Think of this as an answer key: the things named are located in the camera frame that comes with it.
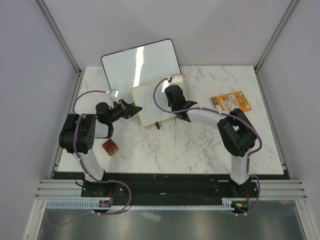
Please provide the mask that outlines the yellow framed whiteboard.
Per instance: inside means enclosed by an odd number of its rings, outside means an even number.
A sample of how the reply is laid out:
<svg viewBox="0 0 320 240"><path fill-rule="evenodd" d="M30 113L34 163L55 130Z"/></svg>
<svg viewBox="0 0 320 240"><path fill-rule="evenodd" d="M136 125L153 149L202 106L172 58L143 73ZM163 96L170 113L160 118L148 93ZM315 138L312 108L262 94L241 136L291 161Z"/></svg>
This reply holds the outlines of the yellow framed whiteboard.
<svg viewBox="0 0 320 240"><path fill-rule="evenodd" d="M165 88L171 85L178 85L182 89L185 99L188 101L189 93L187 90L187 84L185 77L183 75L182 77L183 81L180 84L170 84L167 80L164 82L155 80L149 83L137 85L131 89L134 104L138 107L142 107L138 116L143 127L149 127L154 125L156 122L160 123L176 117L173 113L167 113L160 110L154 103L153 96L155 96L156 102L163 109L171 111L171 107L168 105L168 100L165 94Z"/></svg>

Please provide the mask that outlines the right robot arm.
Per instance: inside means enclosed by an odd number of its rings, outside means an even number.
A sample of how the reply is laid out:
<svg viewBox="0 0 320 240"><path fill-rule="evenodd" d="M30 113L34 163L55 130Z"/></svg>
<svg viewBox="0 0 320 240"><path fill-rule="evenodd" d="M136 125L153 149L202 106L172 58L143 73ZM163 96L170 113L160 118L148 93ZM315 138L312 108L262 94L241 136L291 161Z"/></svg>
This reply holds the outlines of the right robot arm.
<svg viewBox="0 0 320 240"><path fill-rule="evenodd" d="M178 119L219 131L223 145L231 155L232 182L229 184L229 191L235 197L242 196L247 191L246 182L250 178L249 157L256 140L260 140L245 113L239 108L231 112L219 112L201 107L195 101L186 100L178 85L168 86L164 93L172 113Z"/></svg>

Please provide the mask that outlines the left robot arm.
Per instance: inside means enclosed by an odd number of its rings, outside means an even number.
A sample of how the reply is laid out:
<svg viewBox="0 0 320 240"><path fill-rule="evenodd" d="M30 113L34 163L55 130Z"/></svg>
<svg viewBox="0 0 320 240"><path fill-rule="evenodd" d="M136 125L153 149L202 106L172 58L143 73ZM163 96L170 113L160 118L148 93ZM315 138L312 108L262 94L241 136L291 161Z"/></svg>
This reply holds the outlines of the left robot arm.
<svg viewBox="0 0 320 240"><path fill-rule="evenodd" d="M126 103L120 99L113 107L106 102L100 102L95 107L95 114L67 115L62 130L59 134L59 146L71 154L81 166L85 180L94 182L92 191L99 197L106 196L110 191L110 185L104 181L105 171L99 164L93 146L96 136L96 123L108 127L107 139L110 139L117 120L129 119L142 111L142 107Z"/></svg>

